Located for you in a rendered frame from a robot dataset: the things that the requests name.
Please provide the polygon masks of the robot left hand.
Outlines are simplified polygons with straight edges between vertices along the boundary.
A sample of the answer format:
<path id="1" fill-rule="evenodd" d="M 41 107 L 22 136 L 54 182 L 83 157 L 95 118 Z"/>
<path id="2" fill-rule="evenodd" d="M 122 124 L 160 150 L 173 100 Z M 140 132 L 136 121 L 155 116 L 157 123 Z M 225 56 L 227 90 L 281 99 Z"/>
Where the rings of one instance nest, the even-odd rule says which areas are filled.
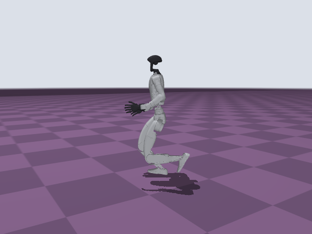
<path id="1" fill-rule="evenodd" d="M 132 103 L 132 104 L 126 104 L 125 106 L 130 106 L 130 107 L 124 107 L 124 108 L 131 108 L 131 109 L 126 109 L 125 111 L 128 111 L 128 110 L 132 110 L 132 111 L 128 111 L 126 113 L 135 112 L 137 110 L 140 110 L 140 111 L 145 110 L 145 109 L 143 109 L 143 110 L 140 109 L 140 105 L 142 105 L 142 104 L 138 105 L 138 104 L 135 104 L 134 102 L 131 102 L 131 101 L 129 101 L 129 103 Z"/>

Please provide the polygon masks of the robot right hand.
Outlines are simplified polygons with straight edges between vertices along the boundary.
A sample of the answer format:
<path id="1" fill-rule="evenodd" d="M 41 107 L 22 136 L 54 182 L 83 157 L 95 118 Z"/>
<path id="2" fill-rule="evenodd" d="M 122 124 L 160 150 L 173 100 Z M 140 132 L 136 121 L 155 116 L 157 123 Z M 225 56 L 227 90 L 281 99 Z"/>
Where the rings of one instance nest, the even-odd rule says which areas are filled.
<path id="1" fill-rule="evenodd" d="M 137 113 L 136 113 L 137 112 Z M 130 112 L 131 113 L 131 115 L 133 114 L 133 113 L 135 113 L 135 114 L 133 114 L 132 116 L 134 116 L 134 115 L 136 115 L 136 114 L 139 114 L 139 113 L 141 113 L 142 111 L 140 111 L 140 110 L 137 110 L 137 111 L 135 111 L 135 112 Z M 143 112 L 145 112 L 144 110 L 143 110 Z"/>

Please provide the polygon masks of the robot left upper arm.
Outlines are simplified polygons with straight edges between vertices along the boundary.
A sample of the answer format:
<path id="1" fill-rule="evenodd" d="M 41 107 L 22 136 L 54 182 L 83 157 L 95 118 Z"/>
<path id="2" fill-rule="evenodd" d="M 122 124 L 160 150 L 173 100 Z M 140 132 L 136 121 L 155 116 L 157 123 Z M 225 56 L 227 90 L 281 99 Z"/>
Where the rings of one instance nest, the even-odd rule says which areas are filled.
<path id="1" fill-rule="evenodd" d="M 159 94 L 163 95 L 163 99 L 162 99 L 161 102 L 164 102 L 165 99 L 166 99 L 166 96 L 165 96 L 165 93 L 164 93 L 164 90 L 163 90 L 163 87 L 162 87 L 162 84 L 161 84 L 161 78 L 160 78 L 160 76 L 159 76 L 159 75 L 153 76 L 153 77 L 152 77 L 152 83 L 153 83 L 153 85 L 155 86 L 156 91 L 157 91 Z"/>

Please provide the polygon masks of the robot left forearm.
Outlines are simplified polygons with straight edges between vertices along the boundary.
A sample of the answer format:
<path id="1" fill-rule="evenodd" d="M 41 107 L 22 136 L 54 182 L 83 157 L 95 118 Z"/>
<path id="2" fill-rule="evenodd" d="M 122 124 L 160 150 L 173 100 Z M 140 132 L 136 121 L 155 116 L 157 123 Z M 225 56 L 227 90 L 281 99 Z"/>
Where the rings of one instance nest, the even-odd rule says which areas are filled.
<path id="1" fill-rule="evenodd" d="M 159 94 L 156 98 L 154 98 L 152 101 L 146 104 L 140 105 L 140 109 L 147 109 L 150 110 L 151 108 L 158 106 L 159 102 L 161 102 L 163 99 L 163 95 Z"/>

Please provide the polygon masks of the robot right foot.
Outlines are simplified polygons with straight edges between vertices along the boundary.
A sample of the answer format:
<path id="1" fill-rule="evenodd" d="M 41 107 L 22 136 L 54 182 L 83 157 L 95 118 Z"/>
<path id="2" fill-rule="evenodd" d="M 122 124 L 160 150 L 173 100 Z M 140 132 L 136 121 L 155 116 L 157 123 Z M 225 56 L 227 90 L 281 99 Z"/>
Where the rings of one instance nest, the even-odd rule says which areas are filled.
<path id="1" fill-rule="evenodd" d="M 162 168 L 163 169 L 163 168 Z M 164 168 L 162 170 L 161 168 L 154 168 L 154 169 L 148 169 L 149 173 L 153 173 L 153 174 L 163 174 L 163 175 L 167 175 L 168 171 L 166 168 Z"/>

